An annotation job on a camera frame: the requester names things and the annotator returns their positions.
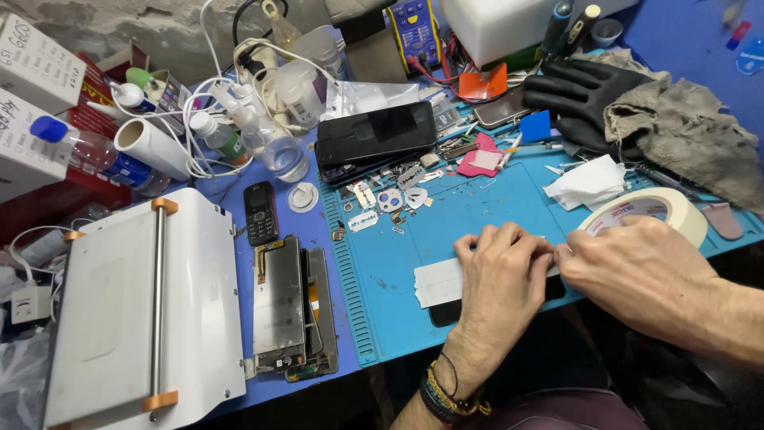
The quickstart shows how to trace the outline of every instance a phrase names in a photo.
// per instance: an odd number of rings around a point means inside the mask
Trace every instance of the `black rubber glove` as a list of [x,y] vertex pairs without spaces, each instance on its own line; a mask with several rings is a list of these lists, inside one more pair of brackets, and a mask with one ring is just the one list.
[[[548,62],[543,76],[525,80],[523,104],[532,109],[550,110],[562,118],[556,127],[571,142],[619,161],[618,147],[605,141],[604,111],[624,93],[653,79],[641,73],[591,61]],[[642,152],[634,142],[624,142],[624,160],[639,161]]]

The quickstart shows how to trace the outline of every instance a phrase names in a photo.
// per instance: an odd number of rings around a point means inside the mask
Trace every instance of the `digital multimeter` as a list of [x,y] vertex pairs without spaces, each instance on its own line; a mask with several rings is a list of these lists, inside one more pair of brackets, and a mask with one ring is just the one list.
[[411,0],[400,2],[387,8],[387,16],[393,23],[398,51],[406,74],[416,71],[406,59],[419,54],[427,55],[427,64],[437,66],[441,60],[440,37],[435,29],[435,19],[432,15],[430,0]]

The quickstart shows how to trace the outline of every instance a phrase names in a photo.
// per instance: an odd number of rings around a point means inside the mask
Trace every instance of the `phone keypad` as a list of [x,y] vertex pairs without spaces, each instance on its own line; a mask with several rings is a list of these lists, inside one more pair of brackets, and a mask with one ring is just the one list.
[[247,231],[250,240],[274,236],[276,234],[276,226],[274,226],[272,211],[267,209],[248,215]]

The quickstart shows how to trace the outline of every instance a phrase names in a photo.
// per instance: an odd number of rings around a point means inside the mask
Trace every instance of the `black screwdriver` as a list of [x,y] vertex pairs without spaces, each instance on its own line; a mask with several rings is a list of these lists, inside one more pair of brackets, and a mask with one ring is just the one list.
[[562,46],[558,58],[570,57],[584,43],[584,39],[591,33],[592,27],[600,20],[601,13],[602,9],[599,6],[591,5],[576,18],[568,40]]
[[541,43],[541,51],[546,54],[546,61],[556,57],[557,53],[562,49],[562,35],[568,29],[572,15],[572,2],[563,0],[555,6],[552,17],[549,19],[549,26],[546,28],[544,41]]

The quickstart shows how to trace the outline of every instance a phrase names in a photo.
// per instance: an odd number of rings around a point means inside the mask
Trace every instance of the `masking tape roll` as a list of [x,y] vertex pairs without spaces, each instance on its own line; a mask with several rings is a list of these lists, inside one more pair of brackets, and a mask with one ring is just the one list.
[[649,215],[665,221],[695,248],[700,248],[708,232],[703,214],[684,194],[672,188],[647,188],[611,201],[591,214],[578,227],[596,236],[607,227],[620,227],[626,215]]

